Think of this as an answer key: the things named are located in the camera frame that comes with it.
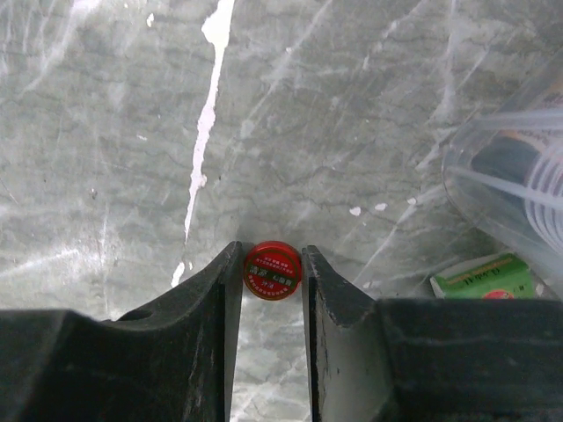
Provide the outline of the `brown orange-cap bottle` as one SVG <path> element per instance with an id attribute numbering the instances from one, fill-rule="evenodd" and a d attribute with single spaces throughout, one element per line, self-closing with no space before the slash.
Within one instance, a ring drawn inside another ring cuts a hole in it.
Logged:
<path id="1" fill-rule="evenodd" d="M 494 132 L 472 159 L 472 169 L 522 186 L 532 200 L 562 208 L 562 89 L 554 88 L 524 111 L 478 119 Z"/>

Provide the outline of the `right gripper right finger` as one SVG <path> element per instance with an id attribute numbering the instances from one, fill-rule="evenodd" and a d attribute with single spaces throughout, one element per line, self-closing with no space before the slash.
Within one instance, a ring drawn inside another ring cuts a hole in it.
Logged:
<path id="1" fill-rule="evenodd" d="M 561 420 L 560 302 L 373 299 L 302 265 L 313 420 Z"/>

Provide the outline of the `clear plastic medicine box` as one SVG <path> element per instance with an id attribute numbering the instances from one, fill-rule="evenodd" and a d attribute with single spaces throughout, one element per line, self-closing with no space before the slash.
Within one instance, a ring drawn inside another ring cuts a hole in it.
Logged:
<path id="1" fill-rule="evenodd" d="M 561 275 L 561 53 L 496 112 L 460 127 L 442 177 L 468 220 L 541 270 Z"/>

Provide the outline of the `small green box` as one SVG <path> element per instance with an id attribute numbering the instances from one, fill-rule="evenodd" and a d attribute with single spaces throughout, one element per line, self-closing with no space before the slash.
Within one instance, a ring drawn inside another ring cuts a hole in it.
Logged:
<path id="1" fill-rule="evenodd" d="M 513 252 L 461 262 L 430 277 L 441 299 L 529 299 L 547 293 L 530 266 Z"/>

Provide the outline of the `small red round tin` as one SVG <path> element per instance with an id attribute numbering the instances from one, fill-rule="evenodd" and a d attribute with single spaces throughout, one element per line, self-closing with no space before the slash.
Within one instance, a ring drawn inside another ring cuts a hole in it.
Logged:
<path id="1" fill-rule="evenodd" d="M 252 294 L 266 301 L 292 296 L 302 280 L 300 253 L 280 241 L 254 245 L 244 262 L 244 283 Z"/>

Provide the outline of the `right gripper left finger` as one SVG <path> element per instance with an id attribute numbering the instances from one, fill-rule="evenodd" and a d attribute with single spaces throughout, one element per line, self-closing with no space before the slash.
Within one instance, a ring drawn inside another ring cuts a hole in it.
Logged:
<path id="1" fill-rule="evenodd" d="M 71 309 L 1 314 L 4 421 L 226 421 L 243 246 L 115 321 Z"/>

